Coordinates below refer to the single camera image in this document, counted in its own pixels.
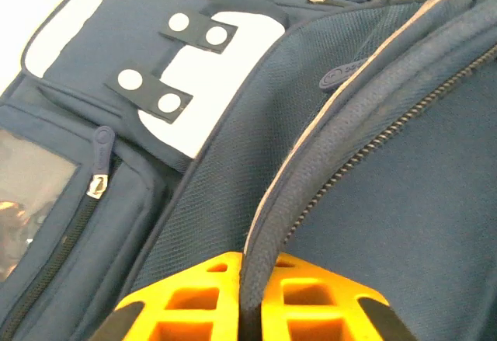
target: front pocket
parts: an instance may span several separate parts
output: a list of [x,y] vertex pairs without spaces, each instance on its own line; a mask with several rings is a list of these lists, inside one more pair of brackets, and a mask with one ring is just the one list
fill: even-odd
[[[52,116],[17,103],[0,106],[2,340],[25,339],[17,332],[30,327],[26,317],[30,323],[43,315],[47,301],[66,302],[70,309],[51,316],[64,321],[61,334],[74,332],[87,312],[82,304],[99,286],[114,280],[119,287],[168,197],[161,176],[134,150],[114,143],[112,129]],[[95,237],[103,231],[106,238]],[[118,258],[120,250],[129,258]],[[69,280],[72,270],[88,275],[86,284]],[[70,296],[61,293],[68,287]],[[100,311],[113,295],[99,296]],[[45,326],[53,324],[40,321],[36,331]]]
[[66,159],[0,129],[1,282],[16,268],[75,170]]
[[52,102],[184,172],[288,23],[256,0],[67,0],[23,70]]

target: backpack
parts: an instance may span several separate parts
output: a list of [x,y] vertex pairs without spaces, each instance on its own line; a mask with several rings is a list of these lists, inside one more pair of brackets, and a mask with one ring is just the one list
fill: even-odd
[[[496,8],[495,0],[63,1],[1,97],[2,238],[15,254],[2,257],[0,338],[88,339],[131,291],[242,251],[246,240],[241,331],[256,339],[264,287],[307,214],[288,251],[381,290],[420,339],[493,335]],[[453,96],[466,100],[430,116]],[[428,127],[422,139],[404,136],[425,117],[439,136]],[[342,189],[340,205],[353,209],[326,207],[339,190],[328,193],[329,179],[345,179],[403,127],[391,143],[406,137],[400,148],[419,152],[375,163],[388,143],[357,166],[366,188]],[[401,204],[381,210],[390,204],[374,190]],[[327,211],[342,218],[331,242]],[[392,246],[374,244],[384,234]],[[419,267],[433,276],[413,284]],[[423,297],[402,306],[416,286]],[[452,311],[454,303],[464,308]]]

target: reflective piping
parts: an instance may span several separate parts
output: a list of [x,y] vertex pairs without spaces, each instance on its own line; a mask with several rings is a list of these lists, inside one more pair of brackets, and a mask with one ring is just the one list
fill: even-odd
[[427,13],[432,7],[437,5],[439,2],[442,0],[428,0],[426,1],[421,8],[414,14],[414,16],[409,19],[408,22],[406,22],[401,28],[396,30],[391,36],[389,36],[374,52],[373,55],[364,63],[357,71],[354,73],[347,81],[345,81],[338,90],[330,97],[330,99],[326,102],[326,104],[322,107],[322,109],[319,111],[318,115],[312,120],[312,122],[307,126],[305,129],[304,133],[299,137],[297,143],[294,145],[292,148],[290,154],[287,156],[285,159],[283,165],[280,167],[280,170],[278,170],[278,173],[274,177],[273,181],[271,182],[271,185],[267,189],[266,193],[264,194],[264,197],[261,199],[261,202],[259,203],[259,206],[257,207],[257,210],[255,211],[255,217],[252,220],[252,225],[250,226],[250,231],[248,232],[247,239],[245,240],[245,247],[243,250],[243,253],[247,253],[247,249],[249,247],[249,241],[252,236],[255,224],[258,220],[258,218],[262,215],[262,209],[264,208],[267,200],[269,199],[269,195],[274,191],[276,184],[280,181],[281,176],[287,169],[288,165],[290,162],[294,159],[295,154],[297,153],[298,148],[306,141],[306,139],[311,135],[312,131],[314,130],[315,127],[318,126],[318,123],[323,119],[324,115],[326,112],[330,109],[332,104],[337,100],[337,98],[340,96],[340,94],[347,88],[347,86],[358,76],[360,75],[364,69],[368,67],[368,65],[381,53],[383,50],[390,44],[392,40],[394,40],[398,35],[400,35],[402,32],[404,32],[407,28],[409,28],[417,19],[419,19],[421,16],[423,16],[425,13]]

